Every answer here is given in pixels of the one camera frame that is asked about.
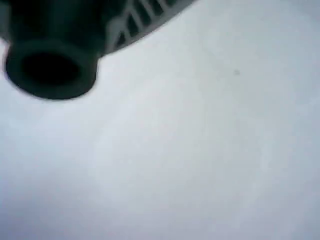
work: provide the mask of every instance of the dark plastic housing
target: dark plastic housing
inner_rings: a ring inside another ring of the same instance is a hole
[[[0,0],[8,78],[48,100],[88,93],[99,59],[140,40],[196,0]]]

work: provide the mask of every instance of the white ceiling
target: white ceiling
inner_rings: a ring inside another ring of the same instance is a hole
[[[319,16],[199,0],[73,102],[2,74],[0,239],[320,239]]]

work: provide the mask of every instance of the light blue background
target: light blue background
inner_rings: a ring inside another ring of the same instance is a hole
[[[200,0],[81,99],[3,73],[0,239],[320,239],[319,26],[316,0]]]

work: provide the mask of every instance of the vent grille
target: vent grille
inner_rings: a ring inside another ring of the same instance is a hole
[[[181,0],[133,0],[133,7],[125,21],[125,29],[118,37],[116,48],[121,48],[133,38],[136,38],[179,1]]]

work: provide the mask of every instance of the round opening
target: round opening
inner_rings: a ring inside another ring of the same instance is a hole
[[[80,68],[74,61],[47,52],[27,56],[22,60],[21,68],[28,79],[42,85],[65,85],[80,75]]]

